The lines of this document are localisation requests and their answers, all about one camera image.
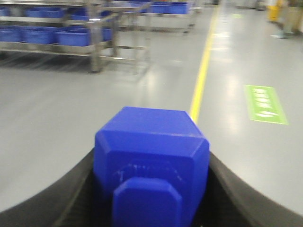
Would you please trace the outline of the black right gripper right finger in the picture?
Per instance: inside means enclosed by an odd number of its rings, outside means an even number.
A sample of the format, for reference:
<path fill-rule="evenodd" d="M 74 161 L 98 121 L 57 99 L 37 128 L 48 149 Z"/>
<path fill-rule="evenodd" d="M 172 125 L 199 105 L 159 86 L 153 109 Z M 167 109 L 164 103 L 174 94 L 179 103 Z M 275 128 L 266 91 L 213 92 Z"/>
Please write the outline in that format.
<path fill-rule="evenodd" d="M 210 155 L 195 227 L 301 227 L 303 217 L 264 196 Z"/>

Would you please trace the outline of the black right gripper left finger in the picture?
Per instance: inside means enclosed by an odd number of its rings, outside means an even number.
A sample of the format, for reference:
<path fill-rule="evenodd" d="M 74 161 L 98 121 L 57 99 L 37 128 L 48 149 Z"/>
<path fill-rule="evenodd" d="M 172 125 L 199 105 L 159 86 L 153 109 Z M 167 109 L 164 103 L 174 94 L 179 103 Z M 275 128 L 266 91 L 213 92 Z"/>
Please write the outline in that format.
<path fill-rule="evenodd" d="M 2 227 L 91 227 L 91 150 L 75 167 L 35 196 L 0 213 Z"/>

